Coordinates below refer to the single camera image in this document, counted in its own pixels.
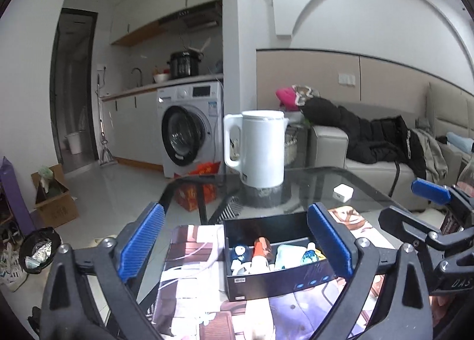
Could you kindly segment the grey garment on sofa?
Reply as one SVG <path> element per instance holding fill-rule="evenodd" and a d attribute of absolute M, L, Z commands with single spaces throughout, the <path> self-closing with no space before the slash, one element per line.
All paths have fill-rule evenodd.
<path fill-rule="evenodd" d="M 448 165 L 436 139 L 425 130 L 412 130 L 419 139 L 426 166 L 427 178 L 436 184 L 441 184 L 448 175 Z"/>

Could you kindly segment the black cardboard box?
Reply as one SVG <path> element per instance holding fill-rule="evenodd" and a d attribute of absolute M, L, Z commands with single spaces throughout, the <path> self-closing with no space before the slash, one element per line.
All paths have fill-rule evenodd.
<path fill-rule="evenodd" d="M 277 297 L 336 278 L 307 224 L 307 214 L 223 222 L 229 301 Z"/>

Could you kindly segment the black jacket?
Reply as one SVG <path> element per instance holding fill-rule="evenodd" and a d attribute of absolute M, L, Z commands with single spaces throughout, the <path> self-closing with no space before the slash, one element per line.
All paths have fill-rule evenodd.
<path fill-rule="evenodd" d="M 349 139 L 347 158 L 364 163 L 403 163 L 415 176 L 427 178 L 418 136 L 402 116 L 367 120 L 324 98 L 311 98 L 300 108 L 313 125 L 343 130 Z"/>

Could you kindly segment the white electric kettle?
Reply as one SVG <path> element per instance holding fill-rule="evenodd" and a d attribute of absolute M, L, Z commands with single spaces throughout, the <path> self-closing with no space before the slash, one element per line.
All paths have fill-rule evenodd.
<path fill-rule="evenodd" d="M 223 119 L 223 158 L 248 187 L 266 189 L 284 181 L 284 144 L 289 119 L 280 110 L 246 110 Z M 230 157 L 230 132 L 239 129 L 239 157 Z"/>

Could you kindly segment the white bowl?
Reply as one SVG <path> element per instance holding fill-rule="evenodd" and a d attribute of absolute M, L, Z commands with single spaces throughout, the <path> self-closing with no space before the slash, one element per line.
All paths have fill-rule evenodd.
<path fill-rule="evenodd" d="M 170 74 L 155 74 L 155 75 L 153 75 L 153 80 L 158 85 L 169 81 L 169 79 L 170 79 Z"/>

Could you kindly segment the range hood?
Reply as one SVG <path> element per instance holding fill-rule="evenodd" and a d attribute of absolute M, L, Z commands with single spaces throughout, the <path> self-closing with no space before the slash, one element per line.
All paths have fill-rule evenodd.
<path fill-rule="evenodd" d="M 158 20 L 159 27 L 172 33 L 192 33 L 222 25 L 222 1 L 213 0 L 185 8 Z"/>

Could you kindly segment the grey sofa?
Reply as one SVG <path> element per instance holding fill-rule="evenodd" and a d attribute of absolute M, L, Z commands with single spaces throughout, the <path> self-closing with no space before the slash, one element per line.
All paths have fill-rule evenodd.
<path fill-rule="evenodd" d="M 411 211 L 428 201 L 414 195 L 412 182 L 457 182 L 469 160 L 449 136 L 473 137 L 473 99 L 445 85 L 430 84 L 426 115 L 408 127 L 400 115 L 362 118 L 325 98 L 308 99 L 300 109 L 312 127 L 308 163 L 346 169 Z"/>

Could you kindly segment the red gift box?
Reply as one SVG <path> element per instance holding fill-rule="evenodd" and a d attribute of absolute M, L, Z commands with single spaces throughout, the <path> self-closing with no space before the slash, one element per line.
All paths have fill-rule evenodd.
<path fill-rule="evenodd" d="M 216 175 L 219 173 L 220 162 L 204 162 L 196 166 L 187 176 L 193 175 Z M 216 200 L 216 186 L 213 184 L 193 185 L 184 184 L 175 193 L 176 202 L 188 212 L 198 209 L 198 189 L 202 190 L 204 203 L 209 204 Z"/>

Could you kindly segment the white glue bottle red cap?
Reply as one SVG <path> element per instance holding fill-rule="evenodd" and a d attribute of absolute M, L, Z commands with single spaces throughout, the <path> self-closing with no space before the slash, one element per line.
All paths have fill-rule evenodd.
<path fill-rule="evenodd" d="M 250 274 L 261 274 L 270 271 L 269 261 L 272 259 L 272 246 L 265 237 L 259 237 L 254 242 Z"/>

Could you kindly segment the white washing machine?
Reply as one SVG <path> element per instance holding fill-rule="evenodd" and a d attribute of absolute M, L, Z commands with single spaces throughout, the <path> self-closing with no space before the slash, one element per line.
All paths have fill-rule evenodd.
<path fill-rule="evenodd" d="M 219 80 L 170 85 L 158 91 L 164 175 L 175 178 L 223 168 L 223 84 Z"/>

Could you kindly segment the blue bottle with label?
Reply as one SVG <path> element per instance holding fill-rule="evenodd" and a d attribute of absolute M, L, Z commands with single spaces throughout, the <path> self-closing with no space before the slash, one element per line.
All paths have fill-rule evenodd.
<path fill-rule="evenodd" d="M 236 245 L 230 251 L 230 270 L 232 275 L 244 274 L 246 266 L 250 264 L 251 253 L 247 245 Z"/>

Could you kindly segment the blue faceted bottle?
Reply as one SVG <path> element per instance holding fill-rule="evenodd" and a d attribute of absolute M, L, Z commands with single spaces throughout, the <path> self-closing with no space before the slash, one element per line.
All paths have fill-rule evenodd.
<path fill-rule="evenodd" d="M 316 262 L 319 262 L 319 260 L 322 257 L 323 255 L 316 248 L 316 244 L 313 242 L 309 242 L 307 245 L 306 251 L 302 256 L 302 263 L 303 264 L 316 263 Z"/>

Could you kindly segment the black kitchen faucet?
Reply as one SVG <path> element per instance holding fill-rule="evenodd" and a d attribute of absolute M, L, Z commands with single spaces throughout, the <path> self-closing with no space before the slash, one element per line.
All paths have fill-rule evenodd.
<path fill-rule="evenodd" d="M 141 87 L 143 85 L 143 72 L 140 68 L 133 68 L 131 71 L 131 76 L 134 87 Z"/>

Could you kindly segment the white trash bin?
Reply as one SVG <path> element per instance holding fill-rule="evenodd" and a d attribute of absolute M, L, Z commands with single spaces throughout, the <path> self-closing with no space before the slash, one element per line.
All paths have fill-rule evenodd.
<path fill-rule="evenodd" d="M 71 154 L 81 154 L 83 152 L 84 133 L 77 131 L 66 136 Z"/>

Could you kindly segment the purple tall box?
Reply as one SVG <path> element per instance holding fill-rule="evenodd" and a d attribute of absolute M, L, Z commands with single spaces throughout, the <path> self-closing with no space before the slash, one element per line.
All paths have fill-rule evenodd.
<path fill-rule="evenodd" d="M 6 157 L 3 157 L 1 162 L 1 185 L 20 231 L 24 236 L 28 236 L 35 231 L 35 225 L 19 189 L 13 164 Z"/>

